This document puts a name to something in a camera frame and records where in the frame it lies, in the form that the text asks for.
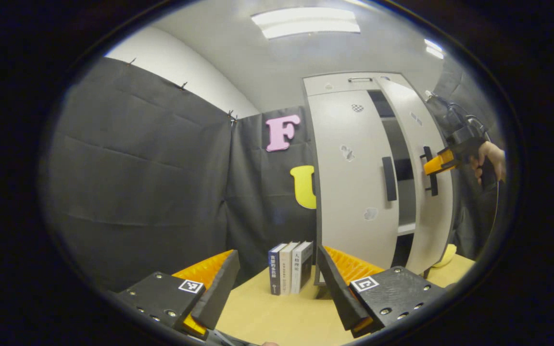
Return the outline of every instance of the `book spine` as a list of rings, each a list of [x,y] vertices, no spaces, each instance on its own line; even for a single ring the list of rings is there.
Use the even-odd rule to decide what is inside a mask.
[[[292,293],[301,292],[301,252],[292,253]]]
[[[268,252],[268,274],[271,276],[271,294],[279,296],[281,287],[279,281],[279,252]]]
[[[284,252],[280,254],[281,258],[279,259],[279,268],[281,270],[281,294],[286,296],[290,294],[290,280],[291,280],[291,260],[292,253]]]

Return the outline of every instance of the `book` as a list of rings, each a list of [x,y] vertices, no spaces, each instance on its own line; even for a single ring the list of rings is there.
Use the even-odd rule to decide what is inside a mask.
[[[287,296],[292,289],[292,250],[298,245],[292,241],[279,251],[279,277],[281,278],[281,295]]]
[[[279,277],[279,250],[283,249],[286,243],[281,243],[268,251],[268,274],[271,278],[271,294],[281,294],[281,278]]]
[[[313,244],[313,241],[304,241],[292,250],[292,288],[290,290],[293,294],[299,294],[312,276]]]

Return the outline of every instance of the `cabinet door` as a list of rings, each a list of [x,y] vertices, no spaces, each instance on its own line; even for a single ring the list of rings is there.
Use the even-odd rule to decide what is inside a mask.
[[[399,202],[378,111],[366,90],[309,96],[308,101],[317,151],[321,245],[387,269],[396,246]],[[389,198],[391,191],[394,197]]]
[[[453,183],[450,172],[437,175],[438,195],[425,191],[430,186],[424,173],[423,147],[436,155],[445,148],[435,121],[424,103],[413,90],[387,81],[378,80],[399,122],[405,137],[414,171],[416,195],[416,224],[412,249],[406,268],[420,274],[441,260],[453,221]]]

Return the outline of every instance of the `white wall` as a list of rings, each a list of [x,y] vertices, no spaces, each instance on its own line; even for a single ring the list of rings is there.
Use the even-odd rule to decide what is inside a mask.
[[[160,29],[144,28],[106,54],[130,62],[183,85],[194,94],[233,115],[243,118],[259,114],[257,108],[211,63],[174,36]]]

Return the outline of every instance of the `blue book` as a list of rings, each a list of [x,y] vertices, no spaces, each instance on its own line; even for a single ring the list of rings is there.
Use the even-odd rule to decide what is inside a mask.
[[[279,282],[279,251],[286,247],[286,243],[281,243],[268,252],[268,274],[271,278],[271,294],[279,296],[281,293],[281,284]]]

